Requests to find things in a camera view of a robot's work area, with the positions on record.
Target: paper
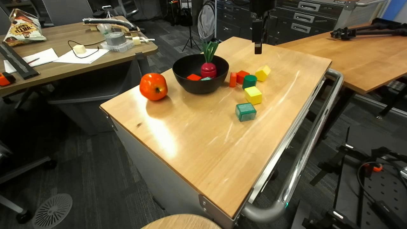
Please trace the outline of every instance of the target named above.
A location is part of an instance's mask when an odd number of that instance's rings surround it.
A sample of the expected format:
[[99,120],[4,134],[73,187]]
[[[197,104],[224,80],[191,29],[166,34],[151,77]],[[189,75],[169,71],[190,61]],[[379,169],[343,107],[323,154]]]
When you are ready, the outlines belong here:
[[[25,60],[27,63],[39,58],[38,60],[34,61],[33,63],[30,64],[31,67],[35,67],[38,65],[46,64],[52,61],[55,61],[58,59],[57,54],[55,53],[53,48],[47,49],[45,51],[32,54],[30,56],[23,57],[23,60]],[[16,69],[10,64],[8,60],[4,60],[4,69],[8,73],[15,73]]]
[[74,54],[74,52],[71,50],[65,54],[63,54],[60,58],[55,60],[54,62],[59,62],[59,63],[72,63],[72,64],[91,64],[93,61],[97,60],[101,56],[103,56],[105,53],[107,53],[109,50],[107,49],[99,49],[97,51],[96,48],[87,48],[86,53],[82,54],[77,54],[78,57],[85,57],[88,56],[92,53],[92,55],[86,57],[86,58],[77,58]]

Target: green cube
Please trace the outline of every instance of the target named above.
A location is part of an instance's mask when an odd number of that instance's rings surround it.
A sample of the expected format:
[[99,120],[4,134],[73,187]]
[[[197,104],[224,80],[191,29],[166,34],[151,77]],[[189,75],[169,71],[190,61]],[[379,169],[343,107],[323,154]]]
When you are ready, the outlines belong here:
[[245,88],[249,88],[249,87],[254,87],[257,83],[257,77],[255,77],[254,75],[247,75],[245,76],[244,80],[243,80],[243,90]]
[[235,113],[241,122],[253,120],[256,117],[256,109],[251,103],[237,104]]

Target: snack bag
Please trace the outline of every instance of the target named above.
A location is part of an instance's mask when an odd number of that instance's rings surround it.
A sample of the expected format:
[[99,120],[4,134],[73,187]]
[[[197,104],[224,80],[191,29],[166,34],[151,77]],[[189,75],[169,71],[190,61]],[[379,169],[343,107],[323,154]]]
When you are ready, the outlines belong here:
[[13,9],[9,18],[11,26],[4,38],[8,45],[16,46],[33,41],[47,40],[41,33],[38,18],[34,15],[20,9]]

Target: red radish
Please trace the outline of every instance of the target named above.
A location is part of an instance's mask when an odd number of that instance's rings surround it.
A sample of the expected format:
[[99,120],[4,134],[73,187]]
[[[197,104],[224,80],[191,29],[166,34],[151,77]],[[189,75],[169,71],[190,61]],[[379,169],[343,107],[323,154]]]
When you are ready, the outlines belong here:
[[201,67],[202,78],[210,77],[215,78],[217,76],[216,66],[211,63],[213,56],[215,55],[216,49],[218,48],[218,42],[203,42],[203,55],[205,57],[205,62]]

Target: round stool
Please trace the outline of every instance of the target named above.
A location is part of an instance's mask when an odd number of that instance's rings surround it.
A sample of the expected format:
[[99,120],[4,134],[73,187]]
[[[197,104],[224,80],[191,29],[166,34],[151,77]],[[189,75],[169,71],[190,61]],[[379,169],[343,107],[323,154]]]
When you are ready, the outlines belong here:
[[161,219],[158,219],[142,229],[221,229],[216,223],[210,221],[209,219],[191,215],[191,214],[179,214],[167,216]]

